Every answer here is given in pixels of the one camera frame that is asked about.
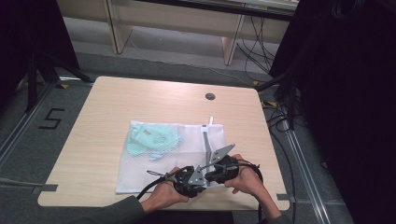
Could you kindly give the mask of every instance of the hand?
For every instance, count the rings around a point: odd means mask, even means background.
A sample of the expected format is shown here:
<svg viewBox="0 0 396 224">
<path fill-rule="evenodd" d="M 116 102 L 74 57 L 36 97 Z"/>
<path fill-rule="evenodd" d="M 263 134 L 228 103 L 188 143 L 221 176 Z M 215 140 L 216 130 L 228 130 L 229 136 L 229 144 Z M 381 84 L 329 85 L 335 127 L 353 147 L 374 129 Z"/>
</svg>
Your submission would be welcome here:
<svg viewBox="0 0 396 224">
<path fill-rule="evenodd" d="M 179 170 L 175 167 L 170 173 Z M 186 203 L 189 197 L 177 193 L 171 181 L 163 181 L 155 187 L 147 200 L 142 202 L 146 214 L 158 209 L 169 207 L 174 203 Z"/>
<path fill-rule="evenodd" d="M 233 156 L 237 160 L 242 160 L 242 156 L 236 154 Z M 236 178 L 227 180 L 224 182 L 226 188 L 233 187 L 233 194 L 237 193 L 239 190 L 248 193 L 252 196 L 256 196 L 259 191 L 265 189 L 262 181 L 256 175 L 250 167 L 239 166 L 239 174 Z"/>
<path fill-rule="evenodd" d="M 239 154 L 234 155 L 233 157 L 237 160 L 243 159 Z M 276 204 L 272 200 L 265 186 L 262 184 L 262 181 L 256 175 L 256 172 L 254 172 L 250 167 L 239 166 L 238 176 L 224 182 L 224 186 L 226 188 L 233 187 L 233 194 L 240 190 L 255 197 L 262 206 L 262 210 L 268 221 L 280 217 L 281 213 L 279 209 L 277 209 Z"/>
</svg>

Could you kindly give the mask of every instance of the black curtain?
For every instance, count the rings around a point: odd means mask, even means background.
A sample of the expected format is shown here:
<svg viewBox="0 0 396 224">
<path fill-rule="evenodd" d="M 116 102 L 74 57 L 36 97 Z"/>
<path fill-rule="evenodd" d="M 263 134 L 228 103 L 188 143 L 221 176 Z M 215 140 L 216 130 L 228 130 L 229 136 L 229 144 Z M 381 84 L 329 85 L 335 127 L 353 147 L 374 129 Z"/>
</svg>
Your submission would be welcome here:
<svg viewBox="0 0 396 224">
<path fill-rule="evenodd" d="M 55 0 L 0 1 L 0 107 L 26 75 L 34 52 L 49 53 L 79 68 Z"/>
<path fill-rule="evenodd" d="M 320 1 L 302 3 L 302 12 L 321 12 Z M 311 28 L 290 25 L 272 75 L 292 62 Z M 386 4 L 367 0 L 356 18 L 330 15 L 326 29 L 318 48 L 293 77 L 305 117 L 354 221 L 393 223 L 396 14 Z"/>
</svg>

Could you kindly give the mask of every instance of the round hole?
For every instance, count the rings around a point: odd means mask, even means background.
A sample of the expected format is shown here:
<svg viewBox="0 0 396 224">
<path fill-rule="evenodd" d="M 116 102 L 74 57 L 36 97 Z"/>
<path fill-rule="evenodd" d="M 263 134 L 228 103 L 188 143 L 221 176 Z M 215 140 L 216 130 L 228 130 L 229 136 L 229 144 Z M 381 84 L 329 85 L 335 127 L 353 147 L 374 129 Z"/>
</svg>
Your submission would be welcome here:
<svg viewBox="0 0 396 224">
<path fill-rule="evenodd" d="M 207 93 L 207 94 L 205 95 L 205 97 L 206 97 L 206 99 L 208 99 L 208 100 L 214 100 L 214 99 L 216 99 L 216 96 L 215 96 L 215 94 L 213 94 L 213 93 Z"/>
</svg>

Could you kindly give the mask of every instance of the gray carpet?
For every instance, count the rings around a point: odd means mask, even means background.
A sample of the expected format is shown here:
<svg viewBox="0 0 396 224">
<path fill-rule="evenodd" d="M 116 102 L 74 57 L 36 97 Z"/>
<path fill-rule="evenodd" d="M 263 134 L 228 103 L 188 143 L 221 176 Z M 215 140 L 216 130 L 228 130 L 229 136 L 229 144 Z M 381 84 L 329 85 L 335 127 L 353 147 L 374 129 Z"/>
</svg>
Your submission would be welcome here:
<svg viewBox="0 0 396 224">
<path fill-rule="evenodd" d="M 164 63 L 150 63 L 141 60 L 122 59 L 90 54 L 78 54 L 81 70 L 92 78 L 101 75 L 115 77 L 134 77 L 179 82 L 203 83 L 212 85 L 252 87 L 252 80 L 243 71 L 217 70 L 230 75 L 226 77 L 209 69 L 193 68 L 185 65 L 169 65 Z M 61 76 L 69 76 L 62 69 L 58 69 Z M 259 80 L 268 80 L 261 74 L 250 74 Z M 21 141 L 17 144 L 6 163 L 1 167 L 0 177 L 18 181 L 45 183 L 50 171 L 62 150 L 64 142 L 78 117 L 85 99 L 91 89 L 81 82 L 70 82 L 67 89 L 54 89 L 39 108 L 35 119 L 29 126 Z M 275 87 L 263 92 L 264 101 L 274 101 Z M 26 87 L 16 93 L 9 107 L 1 111 L 0 141 L 3 142 L 12 127 L 23 114 L 25 107 Z M 52 116 L 61 119 L 58 127 L 52 130 L 40 129 L 40 126 L 53 126 L 54 121 L 47 121 L 45 117 L 52 108 L 61 108 L 64 111 L 54 111 Z M 271 118 L 272 109 L 266 109 L 265 117 Z M 332 181 L 328 171 L 320 166 L 320 153 L 312 139 L 309 129 L 304 124 L 304 118 L 298 117 L 296 133 L 304 151 L 311 172 L 318 185 L 319 192 L 325 201 L 332 223 L 353 223 L 343 204 L 342 198 Z M 301 179 L 295 159 L 290 151 L 290 145 L 284 133 L 273 129 L 276 136 L 286 150 L 290 159 L 291 170 L 294 174 L 296 192 L 296 222 L 318 223 L 315 212 L 309 201 L 304 182 Z M 292 194 L 292 180 L 290 167 L 279 143 L 273 138 L 280 170 L 288 194 Z M 32 188 L 17 188 L 0 185 L 0 223 L 62 223 L 71 218 L 94 210 L 94 208 L 53 208 L 41 207 L 37 204 L 38 195 L 32 194 Z M 292 217 L 292 206 L 285 213 Z M 203 218 L 202 215 L 190 213 L 189 216 Z M 233 216 L 233 222 L 256 223 L 257 211 L 238 211 L 232 213 L 207 213 L 208 217 L 221 217 L 225 219 Z M 218 219 L 212 223 L 221 223 Z"/>
</svg>

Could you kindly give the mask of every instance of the human hand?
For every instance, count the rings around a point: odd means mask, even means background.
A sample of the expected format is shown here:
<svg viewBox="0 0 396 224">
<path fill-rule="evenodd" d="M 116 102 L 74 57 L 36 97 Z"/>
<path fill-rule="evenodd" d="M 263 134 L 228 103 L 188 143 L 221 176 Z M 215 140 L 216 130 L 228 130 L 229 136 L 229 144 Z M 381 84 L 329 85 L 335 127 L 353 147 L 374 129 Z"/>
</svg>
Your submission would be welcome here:
<svg viewBox="0 0 396 224">
<path fill-rule="evenodd" d="M 179 170 L 175 167 L 170 173 Z M 163 181 L 158 184 L 147 200 L 142 202 L 146 214 L 158 209 L 169 207 L 175 203 L 186 203 L 189 197 L 177 193 L 173 182 Z"/>
<path fill-rule="evenodd" d="M 239 154 L 236 154 L 233 157 L 236 158 L 239 163 L 246 163 L 244 161 L 240 161 L 243 158 Z M 233 194 L 238 191 L 242 191 L 252 196 L 256 196 L 261 190 L 265 189 L 256 172 L 247 166 L 239 166 L 238 176 L 234 179 L 225 181 L 224 186 L 226 188 L 232 187 Z"/>
</svg>

